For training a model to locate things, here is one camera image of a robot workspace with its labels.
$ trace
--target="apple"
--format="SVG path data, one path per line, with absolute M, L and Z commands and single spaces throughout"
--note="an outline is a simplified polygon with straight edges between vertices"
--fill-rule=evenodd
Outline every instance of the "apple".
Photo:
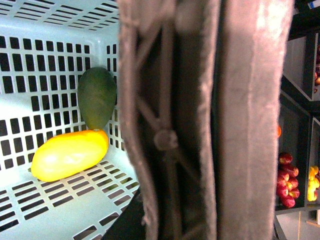
M 288 196 L 289 190 L 287 188 L 287 186 L 279 186 L 276 188 L 276 195 L 280 198 L 284 198 L 286 196 Z
M 287 208 L 292 208 L 294 205 L 296 205 L 295 199 L 290 195 L 281 197 L 280 200 L 281 203 L 285 205 Z
M 296 187 L 294 189 L 292 189 L 291 191 L 289 191 L 288 195 L 290 195 L 291 197 L 293 197 L 294 199 L 297 199 L 300 196 L 300 191 L 299 189 Z
M 286 171 L 289 174 L 289 176 L 293 178 L 295 178 L 299 174 L 299 169 L 291 165 L 290 163 L 286 165 L 280 165 L 280 168 Z
M 319 85 L 320 85 L 320 77 L 318 77 L 318 78 L 314 81 L 314 85 L 315 85 L 315 86 L 319 86 Z
M 283 177 L 285 179 L 285 181 L 288 181 L 289 177 L 290 177 L 289 173 L 287 173 L 286 171 L 281 170 L 281 169 L 278 170 L 278 176 Z
M 292 159 L 293 159 L 292 155 L 288 152 L 279 153 L 278 160 L 280 164 L 283 164 L 283 165 L 289 164 L 292 162 Z
M 283 176 L 278 176 L 276 180 L 276 187 L 285 187 L 287 181 Z
M 288 180 L 288 183 L 292 184 L 292 188 L 293 189 L 295 189 L 299 185 L 298 180 L 295 177 L 290 177 L 289 180 Z
M 292 183 L 289 182 L 289 181 L 287 181 L 285 185 L 286 185 L 286 187 L 288 188 L 288 191 L 291 191 L 291 190 L 294 188 L 294 186 L 292 185 Z

